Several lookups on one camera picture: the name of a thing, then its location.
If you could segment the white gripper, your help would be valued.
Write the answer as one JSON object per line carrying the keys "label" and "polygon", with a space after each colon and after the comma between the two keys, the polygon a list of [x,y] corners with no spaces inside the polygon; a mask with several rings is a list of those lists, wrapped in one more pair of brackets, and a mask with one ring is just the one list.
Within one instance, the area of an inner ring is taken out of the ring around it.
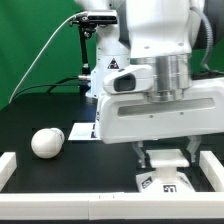
{"label": "white gripper", "polygon": [[138,166],[146,167],[144,140],[189,136],[191,162],[199,135],[224,132],[224,78],[196,80],[173,102],[152,103],[144,92],[103,94],[99,98],[95,135],[106,144],[133,142]]}

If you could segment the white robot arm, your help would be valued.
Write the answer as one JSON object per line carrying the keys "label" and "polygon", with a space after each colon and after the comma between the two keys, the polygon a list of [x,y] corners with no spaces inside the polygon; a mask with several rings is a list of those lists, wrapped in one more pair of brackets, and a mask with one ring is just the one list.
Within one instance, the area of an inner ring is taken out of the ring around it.
{"label": "white robot arm", "polygon": [[224,132],[224,77],[193,81],[189,56],[204,0],[125,0],[130,65],[107,75],[95,134],[106,144]]}

